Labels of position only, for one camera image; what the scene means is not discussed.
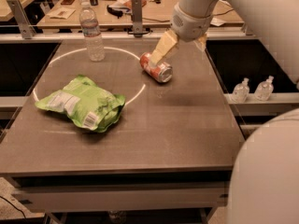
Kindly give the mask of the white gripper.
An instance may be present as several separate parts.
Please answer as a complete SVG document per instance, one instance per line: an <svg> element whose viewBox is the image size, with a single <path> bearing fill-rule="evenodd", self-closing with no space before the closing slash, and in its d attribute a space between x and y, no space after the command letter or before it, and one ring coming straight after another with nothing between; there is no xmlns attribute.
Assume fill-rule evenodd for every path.
<svg viewBox="0 0 299 224"><path fill-rule="evenodd" d="M164 32L157 46L149 57L150 65L159 65L170 57L178 48L179 38L190 42L195 40L196 47L201 51L206 49L207 36L205 35L213 15L208 9L204 15L188 14L179 4L174 6L171 29Z"/></svg>

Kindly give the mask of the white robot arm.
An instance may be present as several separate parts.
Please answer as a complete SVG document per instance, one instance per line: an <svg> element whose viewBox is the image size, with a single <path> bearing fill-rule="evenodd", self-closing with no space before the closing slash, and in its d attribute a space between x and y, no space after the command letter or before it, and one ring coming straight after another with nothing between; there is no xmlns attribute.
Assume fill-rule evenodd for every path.
<svg viewBox="0 0 299 224"><path fill-rule="evenodd" d="M299 78L299 0L226 0L260 39L293 83ZM218 0L179 0L171 30L149 60L156 65L181 39L203 35ZM266 122L235 159L228 224L299 224L299 110Z"/></svg>

